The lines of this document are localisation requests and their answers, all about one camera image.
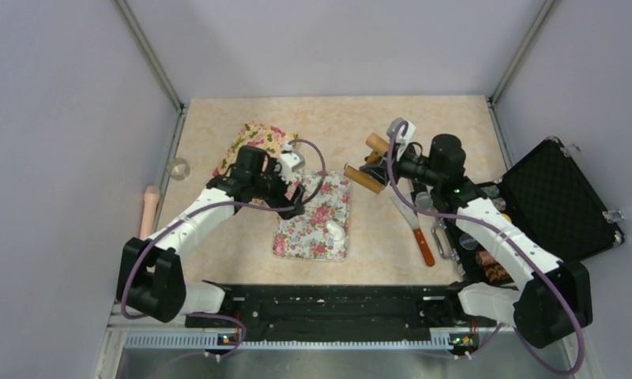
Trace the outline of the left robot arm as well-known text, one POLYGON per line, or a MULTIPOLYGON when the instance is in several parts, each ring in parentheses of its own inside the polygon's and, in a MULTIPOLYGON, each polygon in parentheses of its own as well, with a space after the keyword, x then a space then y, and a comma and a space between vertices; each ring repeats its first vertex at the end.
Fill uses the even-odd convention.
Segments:
POLYGON ((167 323, 180 314, 204 313, 215 326, 234 317, 234 305, 223 288, 186 281, 182 263, 221 223, 255 200, 289 220, 304 212, 304 188, 288 197, 293 174, 305 159, 287 146, 278 157, 245 145, 235 162, 211 178, 201 194, 181 214, 147 238, 132 237, 122 249, 116 298, 128 319, 151 317, 167 323))

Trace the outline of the white dough piece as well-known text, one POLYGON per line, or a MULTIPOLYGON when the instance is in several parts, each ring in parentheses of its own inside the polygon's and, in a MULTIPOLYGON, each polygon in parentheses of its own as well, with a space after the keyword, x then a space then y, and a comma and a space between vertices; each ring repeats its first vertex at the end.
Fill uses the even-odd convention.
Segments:
POLYGON ((342 242, 346 237, 344 227, 334 220, 326 221, 325 229, 328 232, 329 238, 332 239, 334 242, 342 242))

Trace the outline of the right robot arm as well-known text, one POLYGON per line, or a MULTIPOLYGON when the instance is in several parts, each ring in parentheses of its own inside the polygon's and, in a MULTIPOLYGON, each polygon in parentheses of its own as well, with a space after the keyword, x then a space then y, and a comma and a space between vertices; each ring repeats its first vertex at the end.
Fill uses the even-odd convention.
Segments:
POLYGON ((404 136, 385 141, 371 133, 372 152, 354 179, 378 193, 406 178, 431 188, 434 216, 452 219, 510 275, 515 288, 474 283, 444 304, 446 319, 466 325, 474 316, 504 323, 531 346, 544 348, 571 334, 583 349, 593 320, 590 282, 581 264, 563 262, 513 225, 465 176, 465 151, 451 134, 433 138, 428 156, 409 149, 404 136))

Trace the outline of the wooden double-ended rolling pin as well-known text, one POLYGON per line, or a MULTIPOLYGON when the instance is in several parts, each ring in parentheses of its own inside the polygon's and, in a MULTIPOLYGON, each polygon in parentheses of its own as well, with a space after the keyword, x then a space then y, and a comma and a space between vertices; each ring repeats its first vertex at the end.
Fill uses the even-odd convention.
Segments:
POLYGON ((359 168, 346 164, 344 175, 371 192, 379 194, 385 189, 387 182, 385 156, 389 143, 376 133, 371 133, 366 139, 366 146, 371 152, 365 158, 365 164, 359 168))

